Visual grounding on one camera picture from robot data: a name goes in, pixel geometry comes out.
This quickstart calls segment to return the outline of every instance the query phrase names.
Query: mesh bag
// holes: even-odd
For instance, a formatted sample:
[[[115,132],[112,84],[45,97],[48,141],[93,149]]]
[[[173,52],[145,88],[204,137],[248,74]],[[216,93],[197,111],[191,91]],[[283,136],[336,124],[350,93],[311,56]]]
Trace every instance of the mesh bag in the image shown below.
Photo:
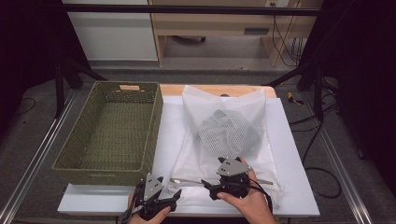
[[[271,195],[274,206],[280,206],[283,188],[266,132],[264,90],[227,98],[186,86],[182,99],[187,131],[169,182],[172,193],[183,190],[177,203],[227,206],[222,200],[210,199],[201,179],[217,184],[218,157],[243,157],[259,180],[273,183],[262,187]]]

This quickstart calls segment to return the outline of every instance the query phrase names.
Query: hand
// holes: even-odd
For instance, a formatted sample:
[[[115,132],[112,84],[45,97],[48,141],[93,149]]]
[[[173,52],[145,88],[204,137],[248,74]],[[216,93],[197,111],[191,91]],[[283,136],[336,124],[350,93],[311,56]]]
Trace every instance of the hand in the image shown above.
[[[129,195],[128,207],[130,206],[133,197],[134,197],[133,194]],[[138,214],[134,214],[128,224],[143,224],[143,223],[159,224],[166,218],[166,216],[169,214],[170,211],[171,211],[171,207],[165,207],[154,218],[150,219],[149,221],[146,221],[145,219],[141,218]]]
[[[257,177],[253,170],[249,171],[247,175],[250,179],[257,182]],[[258,187],[253,181],[250,181],[250,185]],[[225,192],[218,193],[217,196],[238,209],[250,224],[276,223],[264,195],[256,189],[249,189],[247,196],[242,199],[235,198],[233,195]]]

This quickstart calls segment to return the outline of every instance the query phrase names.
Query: green woven basket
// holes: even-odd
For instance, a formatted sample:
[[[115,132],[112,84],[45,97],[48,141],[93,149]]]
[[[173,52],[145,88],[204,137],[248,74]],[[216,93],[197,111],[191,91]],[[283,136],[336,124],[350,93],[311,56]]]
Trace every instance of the green woven basket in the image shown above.
[[[76,185],[136,185],[152,170],[162,112],[159,83],[95,82],[52,169]]]

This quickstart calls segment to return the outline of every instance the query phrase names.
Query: black horizontal bar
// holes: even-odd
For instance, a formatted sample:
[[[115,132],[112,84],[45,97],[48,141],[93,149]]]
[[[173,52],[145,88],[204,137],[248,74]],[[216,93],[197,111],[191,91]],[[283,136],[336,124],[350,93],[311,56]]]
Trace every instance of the black horizontal bar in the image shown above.
[[[45,9],[67,12],[116,12],[116,13],[176,13],[176,14],[234,14],[234,15],[282,15],[320,16],[331,13],[318,8],[296,7],[208,7],[208,6],[146,6],[146,5],[93,5],[62,4],[44,5]]]

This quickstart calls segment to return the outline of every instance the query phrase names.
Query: white tabletop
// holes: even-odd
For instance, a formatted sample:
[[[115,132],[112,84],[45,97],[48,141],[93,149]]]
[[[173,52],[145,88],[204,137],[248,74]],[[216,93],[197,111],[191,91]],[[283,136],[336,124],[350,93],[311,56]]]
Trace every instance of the white tabletop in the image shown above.
[[[297,152],[283,106],[278,98],[267,98],[267,132],[279,181],[285,187],[280,207],[274,209],[277,217],[319,216],[317,203],[308,183],[304,167]],[[160,198],[171,195],[167,184],[177,163],[185,131],[181,96],[163,97],[163,116],[158,134],[152,174],[163,176],[165,188]],[[69,184],[58,211],[78,216],[118,216],[127,208],[129,194],[134,187],[121,186],[77,186]],[[177,206],[169,214],[172,217],[241,217],[230,205],[224,207]]]

